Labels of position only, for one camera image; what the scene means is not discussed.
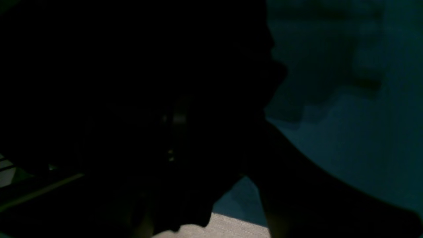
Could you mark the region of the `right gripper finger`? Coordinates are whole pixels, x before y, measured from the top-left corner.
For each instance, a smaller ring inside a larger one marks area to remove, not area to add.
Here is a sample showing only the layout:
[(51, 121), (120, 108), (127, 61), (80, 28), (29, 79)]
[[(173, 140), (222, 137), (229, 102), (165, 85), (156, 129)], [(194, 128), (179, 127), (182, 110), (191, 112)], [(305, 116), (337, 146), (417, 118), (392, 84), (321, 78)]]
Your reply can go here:
[(248, 176), (265, 204), (294, 220), (289, 237), (418, 238), (422, 219), (340, 181), (300, 152), (275, 126), (250, 128)]

